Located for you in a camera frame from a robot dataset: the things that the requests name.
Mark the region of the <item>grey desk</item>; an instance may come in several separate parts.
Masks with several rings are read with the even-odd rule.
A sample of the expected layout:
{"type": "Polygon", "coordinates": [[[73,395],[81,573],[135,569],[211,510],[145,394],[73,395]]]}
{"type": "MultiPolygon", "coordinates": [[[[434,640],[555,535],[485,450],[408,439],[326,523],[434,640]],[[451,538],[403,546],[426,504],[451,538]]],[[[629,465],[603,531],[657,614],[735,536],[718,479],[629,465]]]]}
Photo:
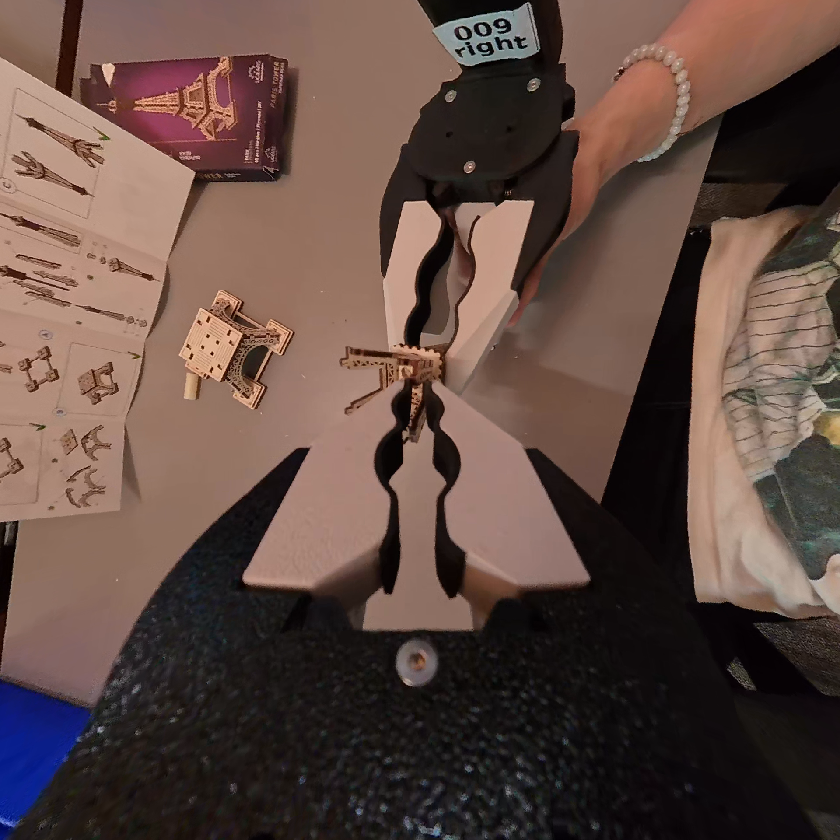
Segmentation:
{"type": "MultiPolygon", "coordinates": [[[[222,513],[368,392],[347,344],[385,339],[378,217],[417,112],[458,69],[415,2],[84,2],[90,64],[270,53],[297,72],[289,173],[194,187],[127,420],[120,511],[23,522],[2,675],[89,706],[145,603],[222,513]],[[295,330],[257,412],[182,397],[177,354],[218,289],[295,330]]],[[[607,478],[719,121],[610,181],[467,402],[594,499],[607,478]]]]}

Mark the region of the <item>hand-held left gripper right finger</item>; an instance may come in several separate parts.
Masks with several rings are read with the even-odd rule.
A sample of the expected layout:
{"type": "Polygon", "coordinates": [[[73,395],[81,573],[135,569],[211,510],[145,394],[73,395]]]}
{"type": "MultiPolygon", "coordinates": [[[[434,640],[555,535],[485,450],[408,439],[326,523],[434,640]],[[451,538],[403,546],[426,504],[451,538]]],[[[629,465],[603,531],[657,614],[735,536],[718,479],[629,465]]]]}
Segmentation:
{"type": "Polygon", "coordinates": [[[436,382],[429,386],[437,498],[435,563],[448,596],[483,627],[500,600],[588,585],[585,568],[526,449],[436,382]]]}

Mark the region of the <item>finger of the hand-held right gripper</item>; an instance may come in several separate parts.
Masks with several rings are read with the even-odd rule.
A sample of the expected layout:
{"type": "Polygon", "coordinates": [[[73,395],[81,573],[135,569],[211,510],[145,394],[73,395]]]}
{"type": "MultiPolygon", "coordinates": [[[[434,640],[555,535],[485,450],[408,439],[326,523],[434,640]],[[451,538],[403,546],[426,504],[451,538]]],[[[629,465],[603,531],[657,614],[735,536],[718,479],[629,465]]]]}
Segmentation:
{"type": "Polygon", "coordinates": [[[420,348],[445,341],[453,253],[453,231],[432,206],[404,203],[383,279],[389,345],[420,348]]]}
{"type": "Polygon", "coordinates": [[[466,389],[516,308],[518,295],[512,285],[533,205],[532,200],[508,200],[472,217],[467,211],[475,211],[477,205],[459,209],[471,222],[473,271],[455,307],[455,334],[446,352],[445,385],[455,394],[466,389]]]}

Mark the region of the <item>wooden tower model section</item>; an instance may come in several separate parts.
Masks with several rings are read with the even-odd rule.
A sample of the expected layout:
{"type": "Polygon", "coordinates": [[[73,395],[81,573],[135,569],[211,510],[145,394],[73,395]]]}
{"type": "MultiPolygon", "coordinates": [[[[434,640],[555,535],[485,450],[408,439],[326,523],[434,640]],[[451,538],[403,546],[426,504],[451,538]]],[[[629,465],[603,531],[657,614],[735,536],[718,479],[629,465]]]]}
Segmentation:
{"type": "Polygon", "coordinates": [[[340,365],[347,370],[376,369],[379,375],[378,387],[353,400],[344,408],[345,415],[358,411],[394,383],[410,381],[413,385],[411,413],[403,439],[412,443],[419,441],[426,418],[423,384],[442,381],[444,377],[445,354],[438,347],[419,348],[396,344],[385,351],[347,347],[340,365]]]}

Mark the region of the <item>white folded assembly instruction sheet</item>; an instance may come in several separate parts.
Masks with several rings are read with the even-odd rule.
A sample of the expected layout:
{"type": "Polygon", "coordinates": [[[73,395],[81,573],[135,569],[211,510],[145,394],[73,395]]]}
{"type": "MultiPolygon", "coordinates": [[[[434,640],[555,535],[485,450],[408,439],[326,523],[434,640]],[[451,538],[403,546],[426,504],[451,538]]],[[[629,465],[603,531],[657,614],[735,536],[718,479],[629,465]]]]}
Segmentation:
{"type": "Polygon", "coordinates": [[[1,59],[2,521],[117,511],[194,175],[1,59]]]}

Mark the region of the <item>person's right forearm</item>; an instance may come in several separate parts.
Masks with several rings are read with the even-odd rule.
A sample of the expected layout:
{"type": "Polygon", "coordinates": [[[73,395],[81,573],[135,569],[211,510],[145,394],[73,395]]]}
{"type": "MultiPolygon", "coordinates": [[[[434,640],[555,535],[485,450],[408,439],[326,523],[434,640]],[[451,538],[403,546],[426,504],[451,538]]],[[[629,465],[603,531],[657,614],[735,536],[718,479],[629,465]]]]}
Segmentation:
{"type": "Polygon", "coordinates": [[[684,60],[685,134],[838,46],[838,1],[692,1],[658,37],[684,60]]]}

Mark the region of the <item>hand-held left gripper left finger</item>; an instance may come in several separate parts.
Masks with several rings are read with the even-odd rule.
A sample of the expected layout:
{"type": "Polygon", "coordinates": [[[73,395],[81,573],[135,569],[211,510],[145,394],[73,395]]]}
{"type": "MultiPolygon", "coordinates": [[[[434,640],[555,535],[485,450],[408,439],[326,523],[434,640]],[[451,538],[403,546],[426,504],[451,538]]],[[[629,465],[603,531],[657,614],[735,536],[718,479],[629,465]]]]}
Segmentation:
{"type": "Polygon", "coordinates": [[[389,386],[312,442],[243,574],[246,586],[332,597],[352,628],[363,628],[366,603],[382,587],[391,509],[375,452],[396,425],[392,403],[402,390],[389,386]]]}

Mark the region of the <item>person's right hand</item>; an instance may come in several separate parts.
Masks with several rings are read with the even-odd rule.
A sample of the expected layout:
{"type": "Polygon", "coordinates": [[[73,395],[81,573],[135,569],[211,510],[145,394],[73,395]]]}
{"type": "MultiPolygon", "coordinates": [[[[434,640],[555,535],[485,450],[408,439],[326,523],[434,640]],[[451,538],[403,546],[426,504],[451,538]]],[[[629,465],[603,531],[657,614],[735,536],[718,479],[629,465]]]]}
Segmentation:
{"type": "Polygon", "coordinates": [[[576,123],[579,143],[572,167],[570,210],[558,237],[547,253],[537,262],[524,281],[517,309],[507,323],[515,326],[526,307],[537,294],[543,272],[553,252],[561,242],[570,237],[582,225],[595,200],[615,173],[642,155],[638,133],[631,127],[633,119],[627,116],[601,115],[601,107],[593,108],[576,123]]]}

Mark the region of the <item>blue plastic storage bin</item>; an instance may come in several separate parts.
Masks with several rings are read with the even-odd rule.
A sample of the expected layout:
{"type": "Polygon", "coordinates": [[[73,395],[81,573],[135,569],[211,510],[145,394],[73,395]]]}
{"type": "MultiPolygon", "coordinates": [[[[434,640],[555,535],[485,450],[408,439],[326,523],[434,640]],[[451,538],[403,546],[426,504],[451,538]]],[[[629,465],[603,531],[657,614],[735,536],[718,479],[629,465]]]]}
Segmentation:
{"type": "Polygon", "coordinates": [[[8,838],[51,782],[90,711],[1,683],[1,838],[8,838]]]}

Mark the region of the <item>purple model kit box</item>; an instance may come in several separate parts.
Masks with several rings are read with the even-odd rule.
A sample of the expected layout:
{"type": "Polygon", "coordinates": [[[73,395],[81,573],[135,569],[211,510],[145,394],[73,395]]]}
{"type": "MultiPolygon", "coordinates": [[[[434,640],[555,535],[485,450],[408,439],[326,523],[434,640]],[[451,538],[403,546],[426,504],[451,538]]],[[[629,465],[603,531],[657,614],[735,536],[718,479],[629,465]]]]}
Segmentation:
{"type": "Polygon", "coordinates": [[[288,63],[272,55],[90,65],[90,110],[207,182],[273,182],[287,172],[288,63]]]}

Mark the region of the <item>wooden tower model base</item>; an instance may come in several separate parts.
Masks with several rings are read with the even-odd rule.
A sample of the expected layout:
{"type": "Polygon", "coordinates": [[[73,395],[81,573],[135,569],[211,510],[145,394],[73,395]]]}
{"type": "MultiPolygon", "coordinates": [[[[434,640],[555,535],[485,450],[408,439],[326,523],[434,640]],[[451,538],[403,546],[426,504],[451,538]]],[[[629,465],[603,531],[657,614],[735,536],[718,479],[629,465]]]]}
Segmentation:
{"type": "Polygon", "coordinates": [[[228,383],[238,403],[256,410],[266,391],[261,375],[274,355],[287,351],[295,333],[276,320],[253,320],[242,306],[239,298],[219,290],[208,309],[199,309],[180,357],[186,371],[202,381],[228,383]]]}

